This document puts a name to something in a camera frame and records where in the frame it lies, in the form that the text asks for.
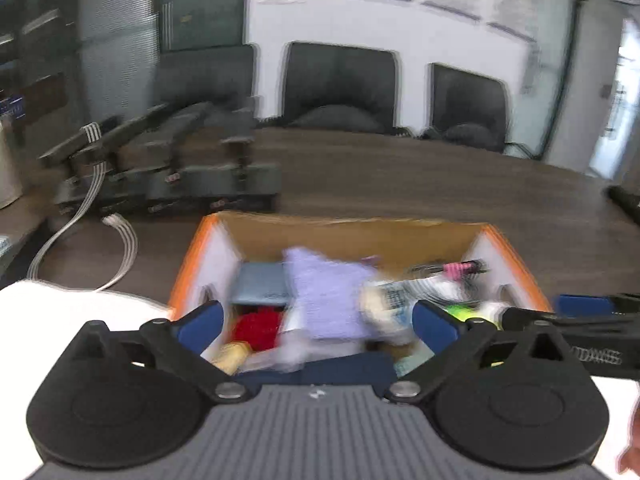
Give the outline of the person right hand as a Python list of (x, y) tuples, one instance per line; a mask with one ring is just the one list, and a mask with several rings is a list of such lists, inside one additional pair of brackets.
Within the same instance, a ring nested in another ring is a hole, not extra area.
[(617, 461), (617, 472), (623, 474), (626, 471), (632, 471), (640, 476), (640, 401), (634, 409), (628, 445)]

